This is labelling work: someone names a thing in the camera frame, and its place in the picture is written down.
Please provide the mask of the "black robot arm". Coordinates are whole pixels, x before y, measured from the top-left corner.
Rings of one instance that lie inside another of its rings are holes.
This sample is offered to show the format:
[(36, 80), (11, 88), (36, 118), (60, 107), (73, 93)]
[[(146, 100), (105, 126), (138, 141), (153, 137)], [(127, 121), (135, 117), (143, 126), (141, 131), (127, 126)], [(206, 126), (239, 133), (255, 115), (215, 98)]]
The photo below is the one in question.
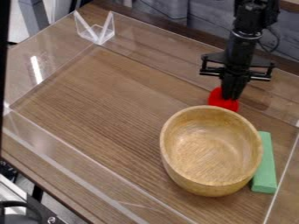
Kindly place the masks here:
[(223, 52), (203, 54), (201, 75), (219, 77), (222, 98), (235, 101), (251, 81), (271, 81), (275, 63), (255, 56), (263, 30), (278, 22), (279, 0), (235, 0)]

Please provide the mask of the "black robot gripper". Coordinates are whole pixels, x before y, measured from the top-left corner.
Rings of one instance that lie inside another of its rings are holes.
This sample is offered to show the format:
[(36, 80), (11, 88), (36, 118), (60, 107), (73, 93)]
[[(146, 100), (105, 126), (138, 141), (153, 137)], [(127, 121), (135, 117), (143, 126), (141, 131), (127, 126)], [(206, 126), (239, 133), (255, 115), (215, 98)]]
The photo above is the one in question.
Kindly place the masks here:
[(222, 97), (225, 100), (237, 100), (249, 84), (249, 81), (271, 81), (275, 62), (254, 56), (250, 62), (229, 61), (225, 52), (203, 54), (201, 75), (215, 76), (222, 79)]

